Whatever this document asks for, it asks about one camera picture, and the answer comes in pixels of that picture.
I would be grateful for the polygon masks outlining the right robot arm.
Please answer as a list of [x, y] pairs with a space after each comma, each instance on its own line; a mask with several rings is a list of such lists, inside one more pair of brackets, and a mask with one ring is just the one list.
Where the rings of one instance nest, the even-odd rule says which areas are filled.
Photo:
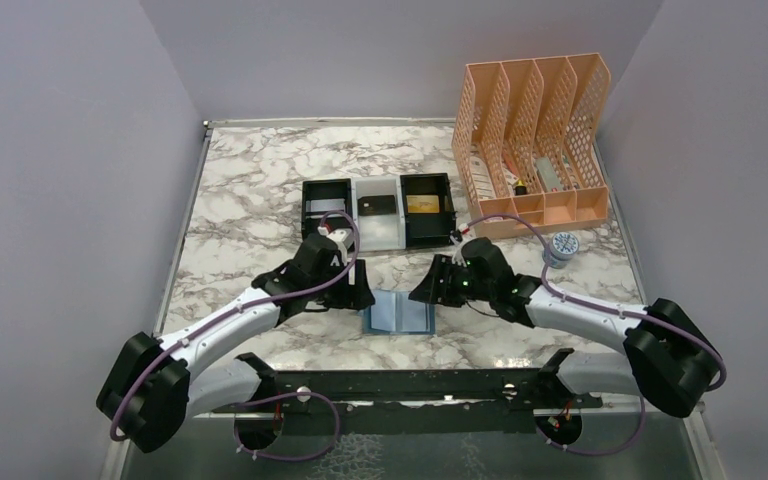
[[516, 273], [487, 238], [467, 241], [453, 256], [435, 255], [409, 297], [447, 307], [483, 301], [510, 323], [564, 331], [610, 348], [608, 354], [571, 353], [538, 378], [538, 396], [552, 407], [576, 393], [621, 393], [684, 418], [713, 380], [724, 377], [718, 352], [675, 303], [575, 297], [543, 278]]

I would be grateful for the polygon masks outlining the blue card holder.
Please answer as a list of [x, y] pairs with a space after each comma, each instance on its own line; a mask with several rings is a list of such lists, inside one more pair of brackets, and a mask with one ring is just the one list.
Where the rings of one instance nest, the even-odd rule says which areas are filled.
[[410, 300], [406, 291], [373, 290], [374, 303], [361, 312], [370, 335], [433, 335], [435, 307]]

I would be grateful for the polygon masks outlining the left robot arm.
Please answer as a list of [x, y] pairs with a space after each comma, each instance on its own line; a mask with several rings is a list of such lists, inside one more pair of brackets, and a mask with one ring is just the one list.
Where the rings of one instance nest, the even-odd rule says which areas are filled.
[[258, 275], [242, 294], [204, 319], [159, 338], [145, 332], [121, 348], [96, 406], [114, 441], [144, 453], [167, 443], [189, 418], [236, 401], [250, 410], [273, 401], [274, 384], [259, 360], [218, 360], [315, 303], [319, 311], [360, 311], [374, 304], [356, 232], [309, 235], [293, 258]]

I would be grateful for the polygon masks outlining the black card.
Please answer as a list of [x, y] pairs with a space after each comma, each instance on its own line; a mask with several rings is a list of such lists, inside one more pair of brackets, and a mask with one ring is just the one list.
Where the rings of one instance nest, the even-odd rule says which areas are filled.
[[398, 213], [394, 195], [367, 195], [358, 199], [360, 216], [395, 215]]

